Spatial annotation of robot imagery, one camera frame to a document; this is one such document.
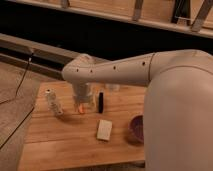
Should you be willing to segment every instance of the white sponge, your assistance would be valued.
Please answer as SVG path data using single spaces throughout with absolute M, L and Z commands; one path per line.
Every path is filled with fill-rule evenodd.
M 100 120 L 97 132 L 97 139 L 109 141 L 111 130 L 112 130 L 111 121 Z

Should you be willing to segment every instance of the dark wall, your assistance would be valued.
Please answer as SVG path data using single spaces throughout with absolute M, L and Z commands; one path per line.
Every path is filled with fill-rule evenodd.
M 213 39 L 6 1 L 0 32 L 106 59 L 188 48 L 213 54 Z

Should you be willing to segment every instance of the cable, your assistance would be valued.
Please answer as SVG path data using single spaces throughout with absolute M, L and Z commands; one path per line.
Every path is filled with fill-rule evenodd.
M 16 127 L 16 129 L 10 134 L 10 136 L 5 140 L 5 142 L 0 146 L 0 150 L 5 146 L 5 144 L 10 140 L 10 138 L 15 134 L 15 132 L 20 128 L 20 126 L 24 123 L 24 121 L 28 118 L 28 116 L 33 112 L 34 106 L 30 110 L 30 112 L 24 117 L 21 123 Z
M 16 97 L 17 97 L 17 95 L 18 95 L 18 92 L 19 92 L 19 89 L 20 89 L 20 87 L 21 87 L 21 85 L 22 85 L 22 83 L 23 83 L 23 81 L 24 81 L 25 75 L 26 75 L 26 73 L 27 73 L 27 71 L 28 71 L 28 69 L 29 69 L 30 62 L 31 62 L 31 60 L 32 60 L 33 55 L 34 55 L 34 54 L 32 53 L 32 54 L 30 55 L 29 59 L 28 59 L 28 63 L 27 63 L 27 65 L 26 65 L 24 74 L 23 74 L 23 76 L 22 76 L 22 78 L 21 78 L 21 80 L 20 80 L 20 82 L 19 82 L 19 84 L 18 84 L 18 86 L 17 86 L 17 88 L 16 88 L 16 92 L 15 92 L 14 97 L 11 98 L 11 99 L 8 99 L 8 100 L 5 100 L 5 101 L 0 102 L 0 105 L 1 105 L 1 104 L 4 104 L 4 103 L 11 102 L 11 101 L 13 101 L 13 100 L 16 99 Z
M 20 80 L 20 82 L 19 82 L 19 84 L 18 84 L 18 86 L 17 86 L 17 88 L 16 88 L 16 92 L 15 92 L 14 97 L 11 98 L 11 99 L 5 100 L 5 101 L 3 101 L 3 102 L 0 102 L 0 105 L 1 105 L 1 104 L 4 104 L 4 103 L 11 102 L 11 101 L 13 101 L 13 100 L 16 99 L 16 97 L 17 97 L 17 95 L 18 95 L 18 92 L 19 92 L 19 89 L 20 89 L 20 87 L 21 87 L 21 85 L 22 85 L 22 83 L 23 83 L 23 81 L 24 81 L 24 78 L 25 78 L 25 76 L 26 76 L 26 73 L 27 73 L 27 71 L 28 71 L 28 69 L 29 69 L 30 62 L 31 62 L 31 60 L 32 60 L 33 55 L 34 55 L 34 54 L 32 53 L 32 54 L 30 55 L 30 57 L 29 57 L 29 60 L 28 60 L 28 63 L 27 63 L 27 65 L 26 65 L 24 74 L 23 74 L 23 76 L 22 76 L 22 78 L 21 78 L 21 80 Z M 16 129 L 15 129 L 15 130 L 10 134 L 10 136 L 5 140 L 5 142 L 0 146 L 0 150 L 5 146 L 5 144 L 10 140 L 10 138 L 11 138 L 11 137 L 15 134 L 15 132 L 20 128 L 20 126 L 24 123 L 24 121 L 28 118 L 28 116 L 33 112 L 33 110 L 34 110 L 34 106 L 33 106 L 32 109 L 27 113 L 27 115 L 24 117 L 24 119 L 19 123 L 19 125 L 16 127 Z

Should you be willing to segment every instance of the purple bowl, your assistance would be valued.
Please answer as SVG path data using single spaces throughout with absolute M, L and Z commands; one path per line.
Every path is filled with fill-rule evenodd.
M 130 130 L 135 136 L 135 138 L 140 141 L 141 143 L 144 142 L 143 137 L 143 116 L 138 115 L 132 119 L 130 122 Z

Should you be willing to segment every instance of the clear bottle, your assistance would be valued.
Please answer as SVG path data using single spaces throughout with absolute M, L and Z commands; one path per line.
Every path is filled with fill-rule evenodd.
M 49 109 L 54 113 L 55 116 L 60 116 L 63 114 L 61 104 L 56 98 L 56 94 L 51 90 L 45 91 L 45 97 L 48 103 Z

